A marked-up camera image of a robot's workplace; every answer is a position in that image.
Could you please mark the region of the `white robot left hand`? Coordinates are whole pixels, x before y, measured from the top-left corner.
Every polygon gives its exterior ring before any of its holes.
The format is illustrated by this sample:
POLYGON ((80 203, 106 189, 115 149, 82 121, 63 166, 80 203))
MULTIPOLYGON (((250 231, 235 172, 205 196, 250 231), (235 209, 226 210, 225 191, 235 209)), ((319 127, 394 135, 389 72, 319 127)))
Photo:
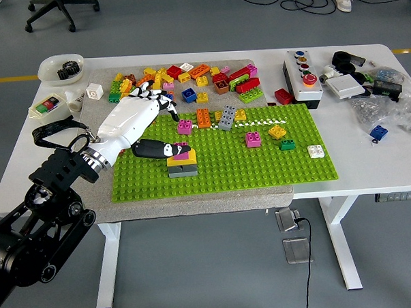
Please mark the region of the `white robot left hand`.
POLYGON ((101 161, 103 167, 113 166, 121 150, 128 148, 136 157, 149 159, 167 159, 191 150, 188 145, 141 138, 161 110, 167 110, 175 122, 179 121, 176 104, 166 97, 165 91, 148 89, 151 84, 151 80, 145 82, 121 99, 101 124, 97 133, 100 141, 88 146, 86 152, 101 161))

